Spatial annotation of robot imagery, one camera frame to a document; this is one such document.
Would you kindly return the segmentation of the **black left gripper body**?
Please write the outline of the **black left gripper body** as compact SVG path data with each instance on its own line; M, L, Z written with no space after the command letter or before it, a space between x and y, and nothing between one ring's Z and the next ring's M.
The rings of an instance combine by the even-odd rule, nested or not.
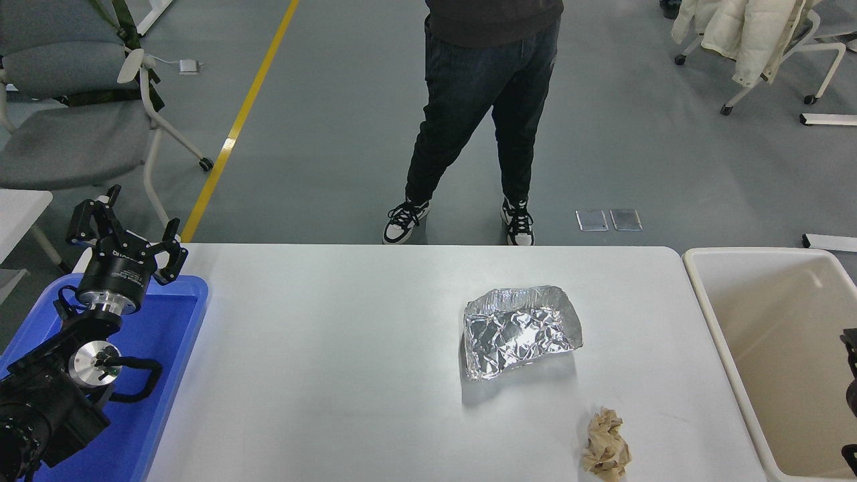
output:
M152 256L140 254L149 244L134 232L123 239L115 235L99 239L76 288L76 300L93 305L100 294L110 293L123 297L126 309L141 308L157 268Z

